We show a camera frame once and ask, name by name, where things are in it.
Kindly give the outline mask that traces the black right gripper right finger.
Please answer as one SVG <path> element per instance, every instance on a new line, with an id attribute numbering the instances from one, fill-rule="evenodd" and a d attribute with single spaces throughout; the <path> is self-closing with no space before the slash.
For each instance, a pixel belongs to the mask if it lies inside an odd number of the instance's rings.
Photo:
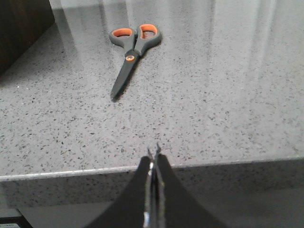
<path id="1" fill-rule="evenodd" d="M 203 208 L 174 174 L 167 157 L 156 145 L 153 161 L 155 228 L 224 228 L 218 218 Z"/>

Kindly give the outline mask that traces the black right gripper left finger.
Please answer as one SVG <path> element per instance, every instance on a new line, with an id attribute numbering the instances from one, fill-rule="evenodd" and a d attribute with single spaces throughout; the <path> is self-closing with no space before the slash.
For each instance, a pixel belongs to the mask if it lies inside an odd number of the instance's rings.
<path id="1" fill-rule="evenodd" d="M 151 151 L 140 160 L 121 195 L 87 228 L 149 228 L 151 226 L 154 159 Z"/>

